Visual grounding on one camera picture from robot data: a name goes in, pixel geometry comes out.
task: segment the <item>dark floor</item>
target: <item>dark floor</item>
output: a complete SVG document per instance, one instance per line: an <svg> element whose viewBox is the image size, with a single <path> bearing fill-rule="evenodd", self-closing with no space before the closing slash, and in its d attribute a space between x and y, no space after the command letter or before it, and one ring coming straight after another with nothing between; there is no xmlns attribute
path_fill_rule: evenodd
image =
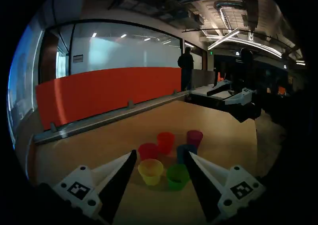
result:
<svg viewBox="0 0 318 225"><path fill-rule="evenodd" d="M265 176L277 159L281 143L285 139L285 129L272 122L270 115L262 110L255 120L257 129L257 164L256 175Z"/></svg>

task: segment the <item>red wall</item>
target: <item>red wall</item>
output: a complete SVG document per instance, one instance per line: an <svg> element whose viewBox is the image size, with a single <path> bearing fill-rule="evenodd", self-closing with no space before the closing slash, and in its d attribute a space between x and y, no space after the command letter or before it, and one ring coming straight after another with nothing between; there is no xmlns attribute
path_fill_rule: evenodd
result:
<svg viewBox="0 0 318 225"><path fill-rule="evenodd" d="M45 130L180 91L179 68L114 68L74 74L36 87Z"/></svg>

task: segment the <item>green cup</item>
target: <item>green cup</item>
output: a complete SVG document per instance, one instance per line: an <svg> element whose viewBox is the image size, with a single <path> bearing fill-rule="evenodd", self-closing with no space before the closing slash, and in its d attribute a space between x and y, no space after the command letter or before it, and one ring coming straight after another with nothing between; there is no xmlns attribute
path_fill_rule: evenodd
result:
<svg viewBox="0 0 318 225"><path fill-rule="evenodd" d="M182 190L190 180L190 176L184 164L177 164L167 170L167 179L171 190Z"/></svg>

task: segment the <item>yellow cup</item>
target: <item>yellow cup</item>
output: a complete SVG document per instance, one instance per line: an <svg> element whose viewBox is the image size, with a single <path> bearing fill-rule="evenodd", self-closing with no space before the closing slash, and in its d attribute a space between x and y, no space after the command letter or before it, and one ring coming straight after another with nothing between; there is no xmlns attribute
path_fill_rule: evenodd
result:
<svg viewBox="0 0 318 225"><path fill-rule="evenodd" d="M140 162L138 171L146 185L157 185L163 172L163 165L156 159L145 159Z"/></svg>

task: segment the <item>blue cup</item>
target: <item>blue cup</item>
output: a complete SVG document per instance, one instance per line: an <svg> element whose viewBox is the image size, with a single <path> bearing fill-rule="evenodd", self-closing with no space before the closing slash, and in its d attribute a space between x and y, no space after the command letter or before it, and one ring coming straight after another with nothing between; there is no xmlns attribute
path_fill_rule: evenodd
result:
<svg viewBox="0 0 318 225"><path fill-rule="evenodd" d="M177 154L177 163L178 164L184 164L183 162L183 153L184 151L190 151L194 154L198 154L198 149L195 147L195 145L179 145L176 149L176 154Z"/></svg>

